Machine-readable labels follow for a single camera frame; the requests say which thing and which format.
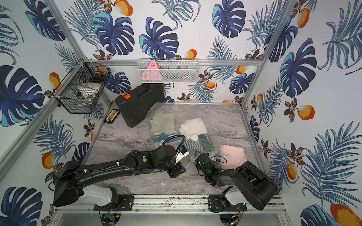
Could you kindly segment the green striped towel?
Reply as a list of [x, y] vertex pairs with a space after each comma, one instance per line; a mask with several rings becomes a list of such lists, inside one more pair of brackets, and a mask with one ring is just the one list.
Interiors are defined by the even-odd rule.
[[197, 158], [201, 153], [215, 154], [217, 150], [208, 134], [198, 135], [198, 140], [194, 141], [192, 139], [187, 139], [184, 143], [189, 154], [187, 157], [191, 160]]

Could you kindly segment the pink towel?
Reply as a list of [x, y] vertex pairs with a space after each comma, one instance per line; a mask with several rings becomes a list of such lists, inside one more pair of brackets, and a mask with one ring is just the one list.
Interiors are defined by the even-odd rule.
[[226, 163], [221, 164], [221, 168], [225, 170], [237, 168], [248, 161], [242, 147], [221, 145], [219, 155], [226, 159]]

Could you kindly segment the clear plastic vacuum bag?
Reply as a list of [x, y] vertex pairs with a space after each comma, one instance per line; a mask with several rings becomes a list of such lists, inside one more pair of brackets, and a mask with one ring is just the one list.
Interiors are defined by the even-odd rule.
[[[212, 159], [218, 159], [217, 166], [227, 169], [229, 166], [225, 162], [231, 163], [231, 159], [220, 153], [222, 145], [243, 148], [246, 159], [257, 167], [260, 165], [250, 141], [252, 137], [248, 134], [248, 125], [244, 123], [246, 116], [242, 115], [240, 104], [157, 103], [151, 107], [147, 117], [163, 113], [174, 113], [177, 129], [187, 120], [201, 118], [213, 143], [212, 146], [204, 146], [203, 152], [210, 152]], [[202, 172], [197, 172], [195, 148], [197, 145], [195, 142], [191, 142], [191, 146], [188, 147], [190, 154], [181, 160], [183, 167], [186, 168], [185, 173], [174, 179], [170, 178], [166, 172], [139, 175], [136, 177], [139, 184], [133, 188], [133, 193], [138, 195], [212, 195], [221, 193], [225, 189], [224, 187], [209, 185]]]

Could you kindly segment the white towel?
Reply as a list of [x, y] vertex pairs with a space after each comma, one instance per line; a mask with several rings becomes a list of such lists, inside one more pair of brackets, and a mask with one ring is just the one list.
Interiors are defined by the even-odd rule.
[[185, 121], [185, 123], [180, 126], [179, 132], [184, 135], [186, 139], [191, 139], [193, 135], [198, 136], [208, 133], [206, 126], [200, 117]]

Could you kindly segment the cream and teal towel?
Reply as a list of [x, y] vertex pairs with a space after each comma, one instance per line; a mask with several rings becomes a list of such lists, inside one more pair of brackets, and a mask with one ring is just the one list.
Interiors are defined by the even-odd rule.
[[[159, 146], [161, 146], [161, 144], [169, 137], [178, 135], [179, 133], [175, 132], [172, 134], [166, 134], [166, 133], [161, 133], [159, 136], [155, 136], [153, 138], [153, 142], [154, 142], [154, 147], [158, 148]], [[176, 137], [173, 138], [171, 140], [169, 140], [166, 145], [171, 145], [174, 148], [177, 148], [179, 143], [182, 141], [183, 139], [181, 137]]]

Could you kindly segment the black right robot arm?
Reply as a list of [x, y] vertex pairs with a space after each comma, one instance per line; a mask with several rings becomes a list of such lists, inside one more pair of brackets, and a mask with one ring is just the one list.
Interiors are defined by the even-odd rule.
[[214, 165], [209, 154], [200, 154], [195, 165], [211, 186], [236, 186], [241, 197], [255, 209], [261, 211], [278, 194], [280, 187], [262, 170], [249, 161], [233, 169], [221, 169]]

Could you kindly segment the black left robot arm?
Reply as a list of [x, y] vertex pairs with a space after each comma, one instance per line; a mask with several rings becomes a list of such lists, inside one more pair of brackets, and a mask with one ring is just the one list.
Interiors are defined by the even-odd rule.
[[66, 162], [53, 182], [53, 205], [71, 205], [85, 196], [86, 187], [109, 179], [156, 172], [176, 178], [186, 171], [180, 162], [188, 154], [185, 140], [184, 135], [174, 135], [154, 150], [133, 150], [122, 159], [106, 163], [79, 165], [75, 159]]

